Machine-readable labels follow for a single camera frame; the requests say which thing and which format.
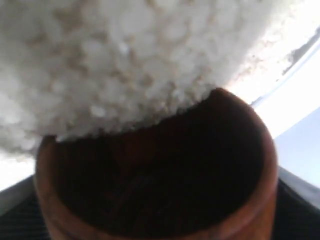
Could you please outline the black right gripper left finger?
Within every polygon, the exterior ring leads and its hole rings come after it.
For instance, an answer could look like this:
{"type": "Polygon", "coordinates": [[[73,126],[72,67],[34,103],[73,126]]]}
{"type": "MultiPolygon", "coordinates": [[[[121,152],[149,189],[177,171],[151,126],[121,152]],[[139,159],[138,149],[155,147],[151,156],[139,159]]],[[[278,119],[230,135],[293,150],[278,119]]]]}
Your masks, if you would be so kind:
{"type": "Polygon", "coordinates": [[[34,194],[0,217],[0,239],[50,239],[37,197],[34,194]]]}

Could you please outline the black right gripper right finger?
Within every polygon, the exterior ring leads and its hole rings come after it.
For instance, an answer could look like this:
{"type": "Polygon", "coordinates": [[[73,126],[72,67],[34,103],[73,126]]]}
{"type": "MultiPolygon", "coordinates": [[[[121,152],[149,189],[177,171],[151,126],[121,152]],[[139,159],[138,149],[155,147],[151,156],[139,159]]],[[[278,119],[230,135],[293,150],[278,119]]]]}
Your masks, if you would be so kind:
{"type": "Polygon", "coordinates": [[[320,210],[278,182],[272,240],[320,240],[320,210]]]}

